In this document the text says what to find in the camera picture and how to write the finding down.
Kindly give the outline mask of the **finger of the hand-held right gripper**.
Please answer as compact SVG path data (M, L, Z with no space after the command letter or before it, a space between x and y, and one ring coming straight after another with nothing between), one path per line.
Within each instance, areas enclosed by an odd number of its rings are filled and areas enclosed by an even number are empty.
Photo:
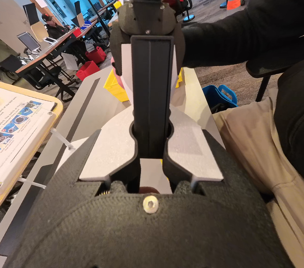
M133 72L132 72L132 51L131 44L121 45L122 55L122 76L121 80L128 99L133 106Z
M179 73L177 73L177 57L175 44L173 45L173 60L172 60L172 71L171 71L171 105L173 104L173 96L175 93Z

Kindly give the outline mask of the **black network switch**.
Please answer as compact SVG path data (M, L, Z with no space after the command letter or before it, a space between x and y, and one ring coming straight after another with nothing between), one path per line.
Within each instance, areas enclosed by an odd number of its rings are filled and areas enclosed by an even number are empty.
M173 36L131 36L132 133L139 157L162 159L168 137L174 56Z

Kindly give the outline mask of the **blue tote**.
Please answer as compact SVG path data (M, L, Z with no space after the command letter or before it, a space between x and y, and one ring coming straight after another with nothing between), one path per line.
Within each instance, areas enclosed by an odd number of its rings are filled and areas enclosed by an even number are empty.
M238 100L235 92L226 85L208 85L202 88L211 114L238 107Z

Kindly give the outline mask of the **yellow plastic bin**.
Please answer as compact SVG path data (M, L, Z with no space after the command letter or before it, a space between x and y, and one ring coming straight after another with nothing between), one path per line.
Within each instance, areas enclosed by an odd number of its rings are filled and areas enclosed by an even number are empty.
M180 69L176 87L179 87L179 83L183 81L182 71L183 69ZM160 100L161 103L166 105L166 101L171 93L171 72L168 69L155 68L151 70L151 78L152 92L149 99L151 99L153 103ZM120 102L129 101L126 91L117 83L113 70L111 70L104 84L104 88Z

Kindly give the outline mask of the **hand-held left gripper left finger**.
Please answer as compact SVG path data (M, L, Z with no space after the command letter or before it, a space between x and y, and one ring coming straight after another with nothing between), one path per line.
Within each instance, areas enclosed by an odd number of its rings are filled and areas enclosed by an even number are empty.
M141 166L133 124L133 108L128 107L101 128L80 180L103 181L108 188L121 181L129 193L139 192Z

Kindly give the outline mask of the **wooden board with black panel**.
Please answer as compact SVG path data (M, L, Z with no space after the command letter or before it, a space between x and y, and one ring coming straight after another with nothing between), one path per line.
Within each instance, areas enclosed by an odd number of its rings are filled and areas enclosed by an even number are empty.
M36 39L39 42L43 42L43 41L46 42L46 39L48 37L48 32L44 24L40 21L38 17L36 5L34 3L31 3L31 4L23 5L22 7L24 9L31 30L35 35Z
M75 11L76 11L76 17L72 18L71 21L77 27L82 28L85 24L85 20L84 20L83 14L81 12L80 1L78 0L77 2L75 2L74 6L75 6Z

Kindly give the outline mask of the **white paper sheet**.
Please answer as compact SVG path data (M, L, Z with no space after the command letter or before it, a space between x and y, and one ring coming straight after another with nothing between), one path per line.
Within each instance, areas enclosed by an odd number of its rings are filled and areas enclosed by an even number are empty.
M77 61L72 54L61 53L61 56L63 57L64 63L68 70L78 71Z

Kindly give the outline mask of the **person's leg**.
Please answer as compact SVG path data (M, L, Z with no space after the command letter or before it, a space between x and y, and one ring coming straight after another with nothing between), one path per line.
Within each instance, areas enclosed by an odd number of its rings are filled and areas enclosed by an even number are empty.
M283 154L275 128L277 94L272 88L263 101L220 111L213 118L226 150L259 192L303 204L303 179Z
M273 189L275 198L267 204L278 237L294 267L304 267L304 185L297 175Z

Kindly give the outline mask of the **person's black jacket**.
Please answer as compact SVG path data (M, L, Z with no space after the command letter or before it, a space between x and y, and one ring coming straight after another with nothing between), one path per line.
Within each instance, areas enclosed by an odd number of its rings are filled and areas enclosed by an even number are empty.
M274 122L284 155L304 177L304 61L278 79Z

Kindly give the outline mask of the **person's right leg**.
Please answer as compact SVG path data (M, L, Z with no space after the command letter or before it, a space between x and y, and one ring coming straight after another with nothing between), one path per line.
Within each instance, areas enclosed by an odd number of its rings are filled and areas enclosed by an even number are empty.
M220 111L213 118L226 150L259 192L303 204L303 179L283 154L275 128L277 94L272 88L263 101Z

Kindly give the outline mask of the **instruction sheet on wooden board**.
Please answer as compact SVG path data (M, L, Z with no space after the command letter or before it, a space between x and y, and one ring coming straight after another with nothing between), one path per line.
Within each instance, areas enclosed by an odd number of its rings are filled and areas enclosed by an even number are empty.
M0 83L0 89L6 89L9 91L13 91L19 94L24 94L27 96L31 96L38 99L43 99L46 101L53 101L57 103L56 107L53 109L53 119L50 120L49 124L47 125L47 128L41 133L41 135L34 141L34 144L30 146L29 151L26 153L26 156L24 156L24 159L21 160L20 164L16 168L12 170L12 172L9 175L9 178L5 180L4 183L0 182L0 204L3 203L3 201L8 196L9 192L14 187L15 183L18 181L20 176L22 175L23 171L25 170L26 166L29 164L31 159L34 157L35 153L38 151L40 146L42 145L43 141L49 134L51 128L55 124L56 120L60 116L60 114L63 111L63 104L62 102L52 96L45 95L36 91L31 91L28 89L20 88L14 85L6 84L1 82Z

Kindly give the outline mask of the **tablet on stand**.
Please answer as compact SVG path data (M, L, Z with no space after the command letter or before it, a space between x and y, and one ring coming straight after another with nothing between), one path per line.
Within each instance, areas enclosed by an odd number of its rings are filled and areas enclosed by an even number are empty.
M29 32L23 32L17 35L17 38L32 52L40 51L40 44L33 38Z

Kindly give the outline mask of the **person's left leg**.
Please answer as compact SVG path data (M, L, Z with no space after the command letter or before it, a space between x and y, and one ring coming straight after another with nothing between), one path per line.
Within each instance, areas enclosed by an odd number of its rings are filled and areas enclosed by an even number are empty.
M304 267L304 185L297 175L273 189L275 198L267 204L278 237L294 267Z

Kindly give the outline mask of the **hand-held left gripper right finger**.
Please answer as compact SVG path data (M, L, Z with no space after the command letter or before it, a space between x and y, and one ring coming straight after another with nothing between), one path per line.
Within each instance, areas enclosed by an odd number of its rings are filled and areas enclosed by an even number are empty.
M172 192L182 181L187 181L192 191L201 181L223 181L223 174L205 136L207 131L172 105L168 128L170 134L165 142L163 172Z

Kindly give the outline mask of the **red tote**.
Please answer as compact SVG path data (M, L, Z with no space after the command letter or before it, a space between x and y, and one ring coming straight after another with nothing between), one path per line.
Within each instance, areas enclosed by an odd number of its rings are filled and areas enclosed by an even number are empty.
M100 68L94 61L87 61L81 68L76 72L76 76L81 80L84 81L85 78L88 76L93 75L100 71Z
M103 49L97 46L94 50L85 53L86 57L89 61L94 62L96 65L105 61L107 54L103 51Z

